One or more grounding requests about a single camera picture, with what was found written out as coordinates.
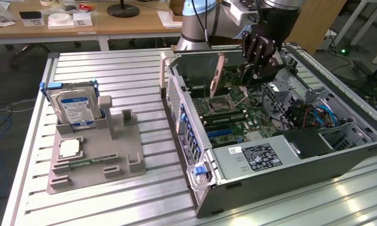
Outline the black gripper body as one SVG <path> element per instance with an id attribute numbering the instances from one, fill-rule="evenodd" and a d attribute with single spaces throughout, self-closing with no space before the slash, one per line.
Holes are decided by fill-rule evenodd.
<path id="1" fill-rule="evenodd" d="M 292 32 L 300 16 L 300 8 L 296 10 L 264 8 L 261 14 L 262 21 L 253 25 L 253 37 L 256 46 L 262 46 L 261 55 L 270 57 L 276 49 L 281 49 L 282 42 Z"/>

